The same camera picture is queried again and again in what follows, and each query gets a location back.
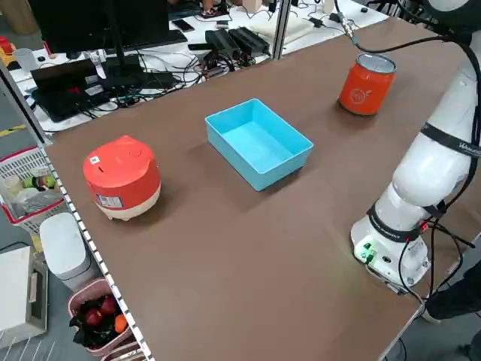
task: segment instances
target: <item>computer monitor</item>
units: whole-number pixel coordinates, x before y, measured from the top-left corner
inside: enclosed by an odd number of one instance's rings
[[[166,0],[29,0],[42,38],[54,53],[111,49],[112,16],[123,47],[168,37]]]

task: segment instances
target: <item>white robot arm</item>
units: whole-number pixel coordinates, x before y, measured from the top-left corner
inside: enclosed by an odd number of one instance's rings
[[[479,0],[425,0],[425,9],[455,32],[472,34],[470,48],[481,62]],[[419,235],[419,225],[432,215],[427,209],[436,211],[433,206],[466,179],[469,154],[481,156],[471,144],[476,85],[476,72],[466,60],[396,168],[392,182],[351,229],[355,257],[400,288],[416,284],[430,267],[428,248]],[[458,148],[442,145],[433,133],[448,135]]]

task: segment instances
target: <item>can lid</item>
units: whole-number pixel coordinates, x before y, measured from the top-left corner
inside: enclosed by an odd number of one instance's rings
[[[378,54],[361,54],[358,64],[376,73],[389,74],[396,70],[396,64],[390,58]]]

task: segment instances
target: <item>red rice cooker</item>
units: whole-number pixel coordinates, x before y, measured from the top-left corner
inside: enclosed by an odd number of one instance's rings
[[[83,174],[95,203],[109,219],[129,220],[159,198],[156,158],[146,144],[128,135],[91,152],[83,162]]]

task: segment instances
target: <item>desk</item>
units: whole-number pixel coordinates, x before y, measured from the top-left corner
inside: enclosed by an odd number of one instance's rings
[[[402,20],[358,32],[373,48],[429,34]],[[393,53],[389,97],[375,118],[363,118],[336,104],[357,53],[336,38],[54,136],[46,151],[55,176],[148,354],[372,361],[410,322],[417,301],[396,296],[356,262],[349,230],[386,188],[463,58],[436,42]],[[302,170],[261,193],[207,143],[204,124],[251,98],[315,144]],[[91,150],[124,134],[152,147],[162,173],[157,205],[129,222],[107,219],[82,175]],[[443,219],[467,239],[481,229],[477,186],[479,177]],[[437,236],[437,281],[456,258],[452,242]]]
[[[292,11],[294,11],[299,17],[304,17],[304,18],[307,18],[307,15],[310,13],[312,13],[310,14],[310,16],[312,17],[321,17],[322,15],[324,15],[320,12],[320,9],[316,13],[313,13],[316,10],[316,5],[314,4],[313,0],[306,0],[306,3],[310,4],[308,5],[307,8],[300,9],[300,8],[293,7]],[[361,12],[362,6],[355,2],[352,2],[351,0],[340,0],[340,6],[343,9],[345,16],[349,19],[354,20],[355,24],[360,27],[369,26],[371,24],[378,23],[379,21],[383,21],[387,18],[385,14],[378,13],[377,11],[374,11],[374,10],[369,10],[366,14],[363,14]],[[268,14],[266,13],[257,14],[252,19],[249,19],[249,17],[246,15],[245,10],[239,7],[231,8],[230,15],[232,18],[232,21],[229,22],[230,29],[235,29],[239,26],[248,26],[249,24],[254,24],[254,23],[261,23],[268,20]],[[194,44],[194,43],[204,43],[205,31],[215,29],[215,24],[216,24],[215,22],[217,20],[228,20],[228,17],[219,17],[219,18],[215,18],[213,20],[210,19],[207,21],[203,20],[200,17],[188,17],[185,20],[195,28],[194,32],[185,33],[185,36],[187,37],[189,43]],[[287,44],[285,53],[290,53],[292,51],[299,50],[303,47],[308,47],[310,45],[317,44],[319,42],[328,40],[336,36],[341,36],[343,34],[341,30],[336,29],[336,28],[341,29],[339,24],[333,23],[329,21],[327,18],[325,18],[324,21],[327,26],[331,26],[333,29],[328,29],[328,28],[314,29],[310,34],[305,35],[304,37],[299,38],[298,40],[293,41],[290,44]],[[176,29],[172,23],[170,23],[170,27],[171,29]],[[164,46],[164,47],[154,47],[154,48],[141,50],[141,53],[146,55],[144,59],[146,61],[146,65],[148,68],[153,68],[161,71],[164,71],[164,70],[178,71],[178,69],[175,69],[173,67],[176,66],[179,68],[183,68],[187,66],[191,58],[195,56],[193,53],[191,53],[188,50],[187,44],[173,44],[173,45]],[[67,58],[65,57],[65,54],[59,54],[58,57],[55,59],[48,59],[48,55],[45,50],[35,51],[35,56],[45,57],[47,60],[44,63],[62,64],[68,61]],[[260,56],[256,58],[256,61],[262,62],[267,58],[268,58],[267,56]],[[30,73],[27,75],[24,71],[17,70],[17,71],[12,71],[11,74],[14,80],[17,82],[17,85],[20,88],[20,90],[23,92],[23,94],[26,94],[26,90],[31,89],[35,86],[35,82],[31,78]],[[188,74],[186,76],[187,80],[192,80],[193,78],[195,78],[195,75],[193,74]],[[143,93],[145,94],[157,93],[157,90],[154,89],[149,91],[146,89],[143,91]],[[115,109],[115,106],[113,104],[102,105],[101,108]],[[106,114],[105,112],[98,112],[98,111],[92,111],[92,112],[97,117],[102,117]],[[54,123],[39,107],[35,110],[35,116],[38,118],[38,121],[41,124],[41,127],[46,132],[48,131],[59,132],[74,126],[78,126],[79,124],[89,122],[91,120],[91,118],[88,117],[87,115],[79,114],[61,123]]]

